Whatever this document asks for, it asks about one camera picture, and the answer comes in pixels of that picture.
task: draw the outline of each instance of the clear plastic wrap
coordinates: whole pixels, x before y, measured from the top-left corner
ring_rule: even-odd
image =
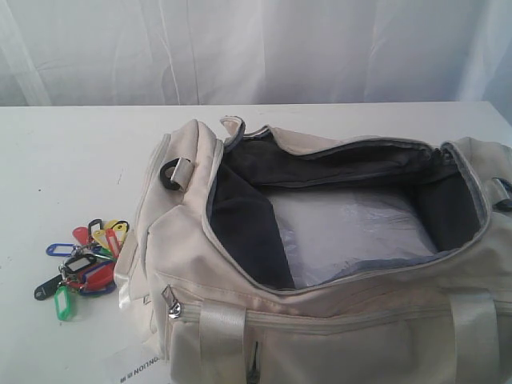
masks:
[[[378,268],[384,261],[420,263],[437,252],[399,189],[321,187],[273,190],[266,195],[297,288],[370,264]]]

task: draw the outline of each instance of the keychain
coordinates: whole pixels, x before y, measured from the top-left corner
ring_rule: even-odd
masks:
[[[72,315],[71,293],[84,297],[109,294],[116,289],[114,266],[130,225],[124,220],[96,218],[72,231],[78,246],[70,243],[50,244],[49,256],[66,257],[59,274],[34,290],[34,298],[42,301],[54,296],[57,318],[65,321]]]

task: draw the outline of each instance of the paper label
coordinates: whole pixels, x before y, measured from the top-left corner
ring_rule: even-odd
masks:
[[[168,362],[143,345],[129,346],[104,360],[111,384],[172,384]]]

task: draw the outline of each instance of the bag opening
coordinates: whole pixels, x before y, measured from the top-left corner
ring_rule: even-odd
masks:
[[[270,132],[245,138],[222,158],[209,202],[231,257],[278,290],[432,262],[480,229],[450,152],[395,139],[296,156]]]

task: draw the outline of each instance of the metal zipper pull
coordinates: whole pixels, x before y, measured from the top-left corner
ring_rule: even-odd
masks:
[[[170,318],[179,318],[182,314],[182,305],[176,299],[173,294],[173,290],[170,286],[166,286],[166,288],[162,292],[163,299],[166,301],[169,309],[167,310],[167,314]]]

